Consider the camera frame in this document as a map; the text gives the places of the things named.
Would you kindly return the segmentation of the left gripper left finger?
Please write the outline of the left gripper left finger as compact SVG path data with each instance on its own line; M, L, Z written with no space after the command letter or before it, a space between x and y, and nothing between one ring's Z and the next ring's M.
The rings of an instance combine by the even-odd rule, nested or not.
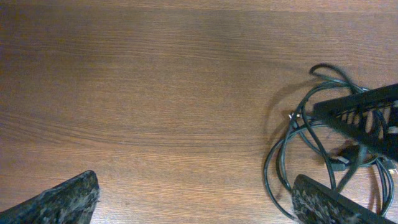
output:
M87 170L1 212L1 223L89 224L99 199L96 173Z

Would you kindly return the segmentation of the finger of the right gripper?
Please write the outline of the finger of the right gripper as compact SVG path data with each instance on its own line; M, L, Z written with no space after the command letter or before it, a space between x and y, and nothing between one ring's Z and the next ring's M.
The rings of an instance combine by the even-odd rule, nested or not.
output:
M396 84L316 103L313 114L371 153L397 160Z

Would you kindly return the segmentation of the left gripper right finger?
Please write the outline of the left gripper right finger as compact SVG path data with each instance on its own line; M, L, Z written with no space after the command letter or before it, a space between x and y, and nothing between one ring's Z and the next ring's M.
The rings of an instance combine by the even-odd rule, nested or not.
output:
M295 179L292 204L300 223L394 224L303 174Z

